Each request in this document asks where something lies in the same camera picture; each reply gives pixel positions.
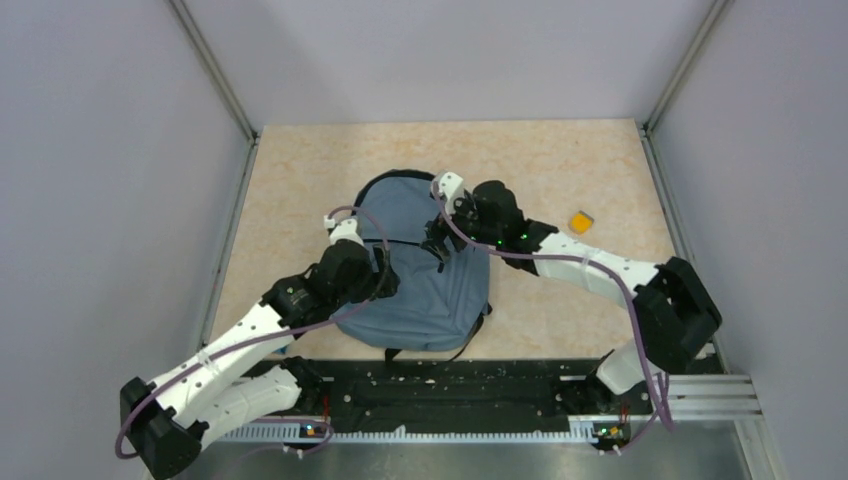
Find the backpack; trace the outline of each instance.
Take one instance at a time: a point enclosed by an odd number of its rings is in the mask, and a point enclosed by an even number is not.
[[[417,170],[391,170],[371,180],[354,203],[368,210],[389,237],[391,269],[400,281],[397,292],[372,300],[361,312],[339,322],[339,329],[373,347],[386,349],[386,363],[401,350],[465,351],[483,324],[489,306],[489,256],[466,247],[451,261],[442,262],[419,247],[426,239],[425,224],[439,214],[430,196],[433,174]],[[377,268],[380,244],[377,229],[360,220],[361,237]],[[336,314],[349,311],[342,306]]]

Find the table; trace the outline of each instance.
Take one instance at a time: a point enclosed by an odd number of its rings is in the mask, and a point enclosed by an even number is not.
[[[581,241],[664,262],[668,227],[632,119],[268,126],[238,225],[211,339],[234,325],[280,277],[317,262],[328,245],[322,218],[353,202],[393,168],[450,169],[469,187],[502,180],[527,217],[566,229],[595,218]],[[599,357],[632,338],[624,310],[581,288],[492,260],[494,313],[465,359]],[[313,359],[381,359],[381,349],[335,326],[288,353]],[[403,352],[447,358],[452,352]]]

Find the gray wall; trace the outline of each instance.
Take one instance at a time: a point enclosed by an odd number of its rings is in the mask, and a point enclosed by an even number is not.
[[[736,2],[658,133],[792,478],[848,468],[848,2]]]
[[[645,118],[712,0],[189,0],[256,125]]]
[[[0,24],[0,476],[140,478],[118,390],[198,338],[245,142],[163,1]]]

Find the blue backpack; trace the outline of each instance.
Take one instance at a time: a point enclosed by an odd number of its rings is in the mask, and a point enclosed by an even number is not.
[[[439,207],[430,197],[433,175],[417,170],[392,170],[371,180],[354,205],[368,210],[380,222],[390,243],[391,268],[400,284],[391,297],[378,298],[358,314],[338,323],[342,332],[373,347],[386,349],[386,362],[401,350],[445,351],[465,346],[483,324],[489,306],[489,256],[472,247],[456,252],[442,264],[419,245],[426,239],[425,224]],[[371,250],[380,235],[367,219],[360,219],[361,236]],[[336,314],[349,311],[342,306]]]

